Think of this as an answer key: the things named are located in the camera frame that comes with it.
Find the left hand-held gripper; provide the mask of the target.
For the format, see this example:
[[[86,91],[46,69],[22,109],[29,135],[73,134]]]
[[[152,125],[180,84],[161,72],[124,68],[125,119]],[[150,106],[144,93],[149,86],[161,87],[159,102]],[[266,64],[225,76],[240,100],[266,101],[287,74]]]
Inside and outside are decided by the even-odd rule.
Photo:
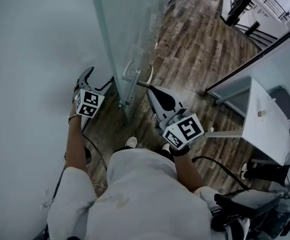
[[[87,68],[77,79],[77,83],[88,83],[88,79],[94,71],[94,66]],[[101,88],[94,88],[96,91],[104,90],[114,81],[114,77],[103,85]],[[105,97],[103,95],[88,91],[84,88],[74,91],[74,103],[76,114],[93,118],[101,107]]]

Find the black metal staircase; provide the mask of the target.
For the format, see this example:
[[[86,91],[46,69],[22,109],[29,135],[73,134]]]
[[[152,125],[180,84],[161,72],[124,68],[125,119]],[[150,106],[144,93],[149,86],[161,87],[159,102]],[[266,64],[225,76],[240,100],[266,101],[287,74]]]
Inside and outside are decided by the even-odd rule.
[[[221,19],[264,50],[290,31],[290,0],[223,0]]]

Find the long white desk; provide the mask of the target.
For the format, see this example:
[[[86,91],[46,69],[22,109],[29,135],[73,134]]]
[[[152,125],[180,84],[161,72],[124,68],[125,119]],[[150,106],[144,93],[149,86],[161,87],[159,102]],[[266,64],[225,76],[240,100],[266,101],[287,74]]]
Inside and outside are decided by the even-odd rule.
[[[232,131],[208,130],[204,136],[244,139],[277,164],[290,165],[290,121],[275,100],[253,78],[247,78],[246,85],[223,97],[216,94],[215,103],[233,107],[230,100],[244,93],[247,94],[247,104],[242,128]],[[265,116],[258,117],[258,111],[265,111]]]

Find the silver door lever handle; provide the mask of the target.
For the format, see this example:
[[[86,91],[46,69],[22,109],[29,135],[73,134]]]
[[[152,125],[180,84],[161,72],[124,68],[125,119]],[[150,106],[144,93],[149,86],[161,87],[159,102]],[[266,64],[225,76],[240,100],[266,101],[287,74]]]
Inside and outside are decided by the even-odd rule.
[[[149,74],[149,77],[148,77],[146,82],[139,80],[139,78],[141,76],[141,70],[139,68],[135,71],[134,77],[131,77],[129,75],[129,72],[130,72],[130,67],[133,63],[134,63],[134,60],[133,59],[130,60],[128,62],[128,64],[126,65],[123,73],[122,73],[122,80],[131,83],[130,89],[129,89],[128,94],[127,94],[127,98],[124,101],[124,104],[127,106],[129,106],[131,104],[131,100],[132,100],[136,85],[148,88],[150,86],[150,83],[152,81],[153,74],[154,74],[154,67],[150,64],[148,67],[150,69],[150,74]]]

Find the person's white shirt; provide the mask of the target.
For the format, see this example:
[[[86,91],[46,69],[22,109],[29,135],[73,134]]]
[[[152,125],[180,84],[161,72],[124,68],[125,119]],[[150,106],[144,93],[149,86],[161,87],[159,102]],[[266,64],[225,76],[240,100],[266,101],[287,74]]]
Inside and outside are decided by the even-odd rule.
[[[67,168],[48,213],[51,240],[227,240],[211,229],[215,191],[190,192],[175,165],[146,149],[112,155],[107,190],[97,196],[86,172]]]

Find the person's black trousers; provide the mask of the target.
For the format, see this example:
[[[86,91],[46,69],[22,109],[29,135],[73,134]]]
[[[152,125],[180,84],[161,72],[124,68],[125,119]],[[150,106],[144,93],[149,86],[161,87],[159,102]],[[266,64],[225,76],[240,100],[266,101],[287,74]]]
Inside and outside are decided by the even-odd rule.
[[[146,148],[131,148],[130,146],[122,147],[116,150],[112,158],[123,159],[124,161],[160,161],[166,163],[167,161],[174,162],[174,158],[169,149],[161,149],[158,152],[151,151]]]

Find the black equipment box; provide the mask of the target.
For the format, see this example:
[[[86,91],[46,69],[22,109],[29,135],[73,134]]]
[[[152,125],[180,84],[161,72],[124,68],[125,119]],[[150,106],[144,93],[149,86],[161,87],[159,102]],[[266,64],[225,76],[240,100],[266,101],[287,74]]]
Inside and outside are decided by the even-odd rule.
[[[283,195],[255,189],[215,194],[211,228],[227,232],[229,240],[274,240],[290,231],[290,211],[280,205]]]

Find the glass partition with white blinds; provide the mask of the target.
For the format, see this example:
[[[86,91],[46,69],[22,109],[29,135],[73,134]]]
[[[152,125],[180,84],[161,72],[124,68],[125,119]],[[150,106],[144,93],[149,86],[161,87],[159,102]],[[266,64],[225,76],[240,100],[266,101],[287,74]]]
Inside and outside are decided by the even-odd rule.
[[[221,89],[235,81],[251,77],[266,91],[283,86],[290,94],[290,39],[274,52],[258,60],[255,64],[241,71],[234,77],[226,80],[208,93],[221,94]]]

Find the person's left white shoe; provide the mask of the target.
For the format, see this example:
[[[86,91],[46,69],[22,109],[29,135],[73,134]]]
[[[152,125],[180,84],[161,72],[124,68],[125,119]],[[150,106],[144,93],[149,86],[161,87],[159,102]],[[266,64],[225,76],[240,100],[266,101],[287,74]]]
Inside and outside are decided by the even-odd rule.
[[[135,136],[131,136],[127,139],[125,146],[134,149],[136,148],[137,144],[138,144],[137,138]]]

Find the person's left forearm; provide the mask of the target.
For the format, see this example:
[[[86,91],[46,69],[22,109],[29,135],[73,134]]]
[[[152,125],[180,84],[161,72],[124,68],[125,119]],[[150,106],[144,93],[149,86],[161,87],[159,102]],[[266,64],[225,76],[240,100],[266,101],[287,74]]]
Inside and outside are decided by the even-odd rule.
[[[86,171],[87,160],[82,136],[82,117],[76,114],[75,104],[72,104],[69,117],[70,121],[65,152],[65,165],[66,168],[73,167]]]

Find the person's right forearm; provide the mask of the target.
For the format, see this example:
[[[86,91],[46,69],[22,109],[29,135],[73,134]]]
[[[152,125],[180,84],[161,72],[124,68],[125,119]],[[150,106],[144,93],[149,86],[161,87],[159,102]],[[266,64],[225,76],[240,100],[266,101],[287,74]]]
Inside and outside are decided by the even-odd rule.
[[[204,186],[202,177],[188,154],[174,156],[173,159],[178,181],[184,187],[194,193],[197,189]]]

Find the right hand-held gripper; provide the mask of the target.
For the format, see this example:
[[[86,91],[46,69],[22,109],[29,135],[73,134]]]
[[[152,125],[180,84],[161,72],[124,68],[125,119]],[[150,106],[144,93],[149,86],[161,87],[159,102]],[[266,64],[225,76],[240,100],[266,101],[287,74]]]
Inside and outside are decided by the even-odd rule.
[[[205,133],[197,115],[187,106],[176,109],[181,100],[174,91],[149,86],[146,94],[157,116],[155,128],[176,150],[183,149]]]

